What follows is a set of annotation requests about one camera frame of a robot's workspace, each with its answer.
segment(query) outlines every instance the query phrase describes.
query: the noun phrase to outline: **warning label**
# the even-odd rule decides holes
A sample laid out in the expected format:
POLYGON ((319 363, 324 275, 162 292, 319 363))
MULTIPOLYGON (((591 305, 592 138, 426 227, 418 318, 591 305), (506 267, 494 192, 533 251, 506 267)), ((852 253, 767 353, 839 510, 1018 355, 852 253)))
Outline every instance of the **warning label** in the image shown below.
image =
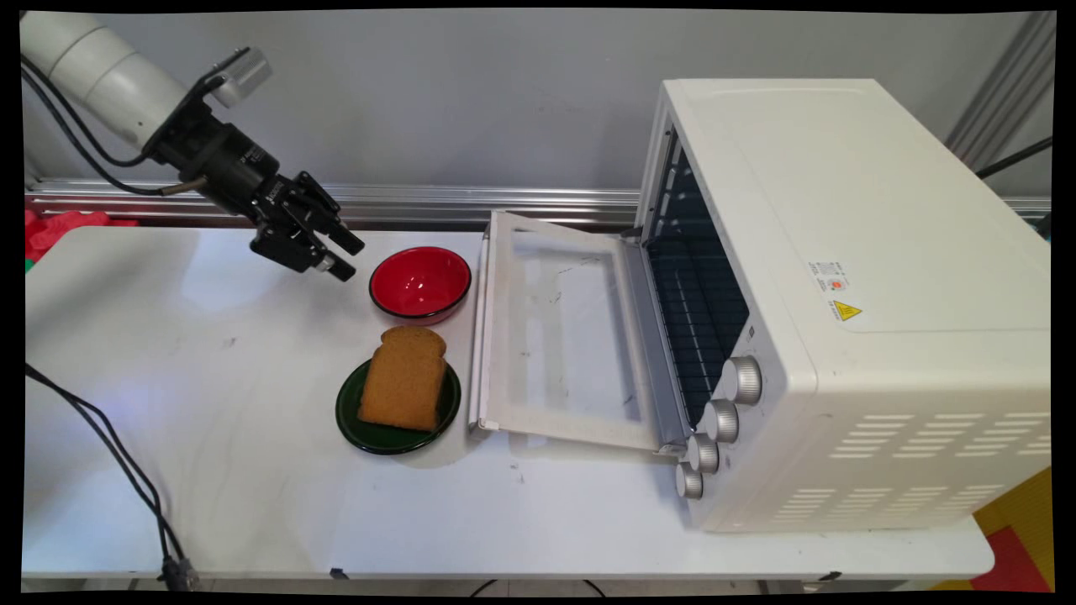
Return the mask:
POLYGON ((830 314, 835 321, 844 323, 863 312, 859 307, 837 300, 837 298, 851 299, 854 305, 859 305, 862 294, 858 287, 853 286, 848 277, 848 267, 844 263, 840 261, 820 261, 807 263, 807 268, 818 285, 818 293, 830 308, 830 314))
POLYGON ((847 322, 863 312, 862 309, 856 309, 851 305, 845 305, 844 302, 838 302, 836 300, 833 301, 833 306, 837 310, 837 314, 840 315, 840 321, 843 322, 847 322))

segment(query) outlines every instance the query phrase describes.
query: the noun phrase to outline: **toaster oven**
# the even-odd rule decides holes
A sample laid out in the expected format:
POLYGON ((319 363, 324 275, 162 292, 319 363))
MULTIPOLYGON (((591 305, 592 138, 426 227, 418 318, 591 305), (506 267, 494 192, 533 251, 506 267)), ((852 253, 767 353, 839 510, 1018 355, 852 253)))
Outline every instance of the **toaster oven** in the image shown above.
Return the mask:
POLYGON ((668 81, 634 228, 493 213, 470 431, 672 456, 709 531, 943 524, 1050 464, 1049 272, 876 82, 668 81))

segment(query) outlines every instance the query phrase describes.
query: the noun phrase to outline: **oven knob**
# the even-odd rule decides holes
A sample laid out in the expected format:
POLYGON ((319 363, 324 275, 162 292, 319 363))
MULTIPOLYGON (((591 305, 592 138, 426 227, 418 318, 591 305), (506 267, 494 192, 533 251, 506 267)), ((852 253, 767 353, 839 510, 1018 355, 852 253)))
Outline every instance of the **oven knob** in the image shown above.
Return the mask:
POLYGON ((688 500, 703 497, 703 476, 697 470, 692 470, 686 462, 681 462, 676 467, 676 493, 688 500))
POLYGON ((706 404, 698 424, 706 436, 714 441, 732 444, 739 436, 739 413, 736 412, 736 406, 727 399, 706 404))
POLYGON ((762 372, 754 357, 730 357, 721 368, 721 382, 730 402, 754 405, 762 395, 762 372))
POLYGON ((688 464, 692 470, 713 475, 718 472, 720 460, 718 445, 713 439, 698 434, 688 437, 688 464))

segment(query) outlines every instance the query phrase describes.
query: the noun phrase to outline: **bread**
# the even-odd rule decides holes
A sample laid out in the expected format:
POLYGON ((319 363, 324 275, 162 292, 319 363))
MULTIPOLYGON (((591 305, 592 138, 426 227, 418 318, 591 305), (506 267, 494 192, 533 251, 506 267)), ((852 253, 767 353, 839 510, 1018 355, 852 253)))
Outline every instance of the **bread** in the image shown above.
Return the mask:
POLYGON ((414 431, 437 428, 447 346, 433 330, 397 326, 381 335, 363 390, 358 419, 414 431))

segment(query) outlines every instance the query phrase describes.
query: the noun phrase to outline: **bowl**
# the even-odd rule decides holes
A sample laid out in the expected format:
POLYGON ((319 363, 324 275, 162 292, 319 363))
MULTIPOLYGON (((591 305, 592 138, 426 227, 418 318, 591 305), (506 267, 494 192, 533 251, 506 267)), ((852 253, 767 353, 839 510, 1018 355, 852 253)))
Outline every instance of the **bowl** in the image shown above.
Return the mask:
POLYGON ((363 407, 363 389, 369 371, 370 360, 367 360, 351 372, 337 395, 337 427, 351 445, 379 455, 400 454, 431 444, 452 425, 459 411, 462 391, 459 378, 449 364, 444 364, 444 379, 437 398, 437 428, 433 431, 412 431, 359 420, 358 409, 363 407))
POLYGON ((470 290, 470 267, 443 248, 410 248, 393 254, 370 276, 370 298, 379 309, 411 325, 443 321, 470 290))

